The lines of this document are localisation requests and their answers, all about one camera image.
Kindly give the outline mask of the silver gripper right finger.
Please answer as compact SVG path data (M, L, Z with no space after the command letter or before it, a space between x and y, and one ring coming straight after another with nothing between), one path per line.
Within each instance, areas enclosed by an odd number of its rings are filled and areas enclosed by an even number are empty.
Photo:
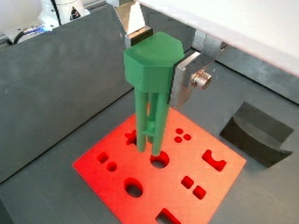
M196 31L190 48L176 64L172 77L169 105L177 109L190 98L194 88L205 89L210 84L206 68L224 51L226 44L202 31Z

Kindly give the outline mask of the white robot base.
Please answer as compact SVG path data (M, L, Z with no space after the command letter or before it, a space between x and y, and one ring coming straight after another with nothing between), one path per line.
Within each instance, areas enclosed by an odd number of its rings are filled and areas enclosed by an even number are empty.
M41 13L37 19L4 32L5 40L10 45L16 45L30 35L50 32L58 26L89 14L82 0L40 0L40 2Z

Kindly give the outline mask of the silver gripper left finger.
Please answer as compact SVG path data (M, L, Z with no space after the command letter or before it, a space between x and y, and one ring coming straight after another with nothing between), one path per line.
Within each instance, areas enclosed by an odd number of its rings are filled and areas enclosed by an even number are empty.
M125 47L130 47L153 35L153 29L145 24L141 5L133 1L126 6Z

